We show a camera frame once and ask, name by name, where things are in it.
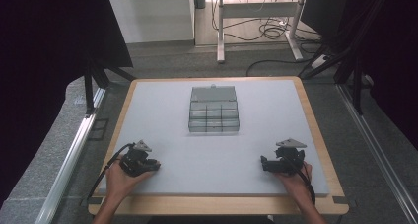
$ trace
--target plastic divider tray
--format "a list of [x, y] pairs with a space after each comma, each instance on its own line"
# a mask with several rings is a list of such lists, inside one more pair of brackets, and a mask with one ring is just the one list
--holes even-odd
[[190, 132], [239, 131], [240, 119], [235, 87], [193, 87], [188, 128]]

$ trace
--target metal stand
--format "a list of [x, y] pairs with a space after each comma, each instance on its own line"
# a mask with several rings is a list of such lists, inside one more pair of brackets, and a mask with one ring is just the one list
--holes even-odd
[[[105, 70], [94, 62], [92, 57], [90, 57], [89, 53], [87, 53], [87, 60], [88, 62], [87, 62], [86, 72], [84, 74], [84, 85], [85, 85], [85, 90], [86, 90], [86, 117], [90, 117], [90, 115], [95, 110], [94, 103], [93, 103], [92, 78], [95, 79], [95, 82], [98, 84], [99, 88], [101, 89], [107, 88], [110, 83], [110, 80], [105, 74]], [[136, 79], [134, 76], [121, 70], [118, 67], [107, 65], [106, 68], [118, 74], [119, 76], [127, 79], [130, 82]]]
[[296, 61], [303, 60], [301, 51], [295, 41], [295, 31], [301, 18], [305, 0], [298, 2], [282, 3], [263, 3], [262, 9], [256, 12], [249, 9], [257, 9], [259, 4], [224, 4], [224, 0], [219, 0], [219, 31], [218, 31], [218, 63], [225, 62], [225, 42], [224, 42], [224, 19], [233, 18], [267, 18], [267, 17], [294, 17], [292, 27], [286, 31], [286, 39], [292, 49]]

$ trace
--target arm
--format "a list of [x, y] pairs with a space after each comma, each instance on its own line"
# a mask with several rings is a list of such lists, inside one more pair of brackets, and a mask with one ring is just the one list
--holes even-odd
[[[301, 171], [307, 178], [311, 177], [313, 166], [305, 164], [306, 169], [302, 168]], [[289, 195], [295, 200], [302, 215], [309, 224], [325, 224], [326, 221], [317, 211], [316, 207], [311, 201], [311, 194], [308, 191], [304, 181], [298, 175], [286, 176], [283, 174], [274, 174], [286, 188]]]
[[93, 223], [107, 224], [111, 222], [117, 207], [123, 199], [133, 191], [135, 186], [151, 177], [153, 173], [146, 172], [138, 177], [127, 176], [120, 168], [119, 160], [114, 161], [111, 167], [106, 171], [107, 194], [102, 203], [99, 212], [96, 214]]

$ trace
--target finger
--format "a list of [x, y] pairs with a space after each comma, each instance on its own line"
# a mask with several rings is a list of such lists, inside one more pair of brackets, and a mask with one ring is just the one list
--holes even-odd
[[118, 158], [114, 159], [114, 161], [110, 164], [110, 169], [117, 169], [117, 168], [120, 168], [120, 159]]
[[284, 181], [287, 178], [290, 178], [291, 176], [289, 176], [289, 174], [285, 174], [285, 173], [273, 173], [273, 175], [278, 178], [280, 181]]
[[123, 155], [124, 155], [124, 154], [119, 154], [119, 155], [117, 156], [117, 158], [116, 158], [114, 161], [115, 161], [115, 162], [116, 162], [116, 161], [120, 161], [120, 160], [122, 159]]
[[138, 182], [138, 183], [142, 182], [142, 181], [150, 178], [153, 175], [154, 175], [154, 172], [145, 172], [145, 173], [139, 175], [138, 177], [135, 177], [135, 182]]
[[311, 174], [313, 171], [313, 166], [311, 164], [306, 164], [305, 167], [307, 168], [308, 174]]

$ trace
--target handheld controller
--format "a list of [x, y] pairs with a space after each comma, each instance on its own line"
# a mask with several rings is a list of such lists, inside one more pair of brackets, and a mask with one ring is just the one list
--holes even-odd
[[305, 166], [305, 151], [298, 151], [296, 148], [306, 148], [307, 145], [298, 142], [292, 138], [276, 143], [279, 148], [275, 151], [278, 161], [268, 161], [266, 157], [261, 156], [262, 169], [271, 173], [287, 173], [289, 176], [298, 174], [308, 191], [311, 194], [313, 204], [315, 204], [314, 188], [311, 185], [311, 178], [305, 176], [301, 172], [301, 168]]
[[158, 171], [161, 164], [155, 159], [147, 159], [152, 149], [144, 141], [130, 144], [129, 151], [120, 159], [120, 167], [130, 177], [137, 177], [145, 172]]

